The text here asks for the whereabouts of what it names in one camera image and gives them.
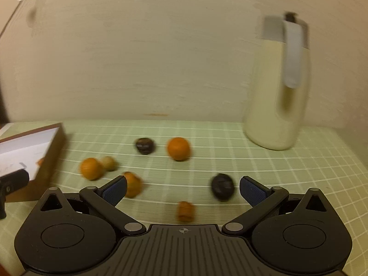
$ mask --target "table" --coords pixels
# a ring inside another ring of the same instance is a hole
[[[1,138],[55,123],[12,124]],[[244,175],[271,187],[280,185],[291,193],[320,188],[336,209],[353,239],[353,250],[344,271],[351,276],[367,273],[368,263],[368,171],[354,152],[330,128],[303,127],[296,145],[286,151],[261,148],[247,139],[239,123],[194,121],[80,120],[63,122],[68,143],[58,161],[51,185],[64,193],[78,192],[88,185],[102,186],[124,171],[132,171],[145,182],[134,199],[124,198],[117,208],[141,221],[177,223],[177,203],[196,205],[194,223],[220,226],[250,206],[239,192],[226,203],[217,201],[209,188],[218,172],[230,175],[236,184]],[[190,141],[193,156],[175,162],[165,145],[171,137]],[[150,137],[157,149],[140,155],[134,141]],[[82,178],[78,167],[87,157],[111,155],[119,169],[96,181]],[[14,251],[14,237],[36,202],[6,204],[8,217],[0,220],[0,263],[12,274],[23,268]]]

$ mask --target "thermos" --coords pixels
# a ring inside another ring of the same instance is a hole
[[[307,24],[291,12],[284,17],[266,16],[243,124],[249,139],[273,150],[292,147],[304,117],[309,85]]]

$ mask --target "wall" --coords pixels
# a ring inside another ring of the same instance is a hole
[[[0,39],[1,90],[13,121],[156,115],[240,121],[262,17],[288,10],[310,25],[306,123],[344,127],[366,78],[367,5],[25,0]]]

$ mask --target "gray handle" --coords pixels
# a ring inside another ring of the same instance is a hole
[[[289,88],[297,88],[301,82],[301,57],[303,29],[301,25],[284,20],[285,50],[283,81]]]

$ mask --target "cardboard box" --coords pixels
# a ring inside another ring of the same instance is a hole
[[[61,123],[0,140],[0,176],[24,168],[29,183],[6,196],[6,202],[38,200],[49,187],[66,136]]]

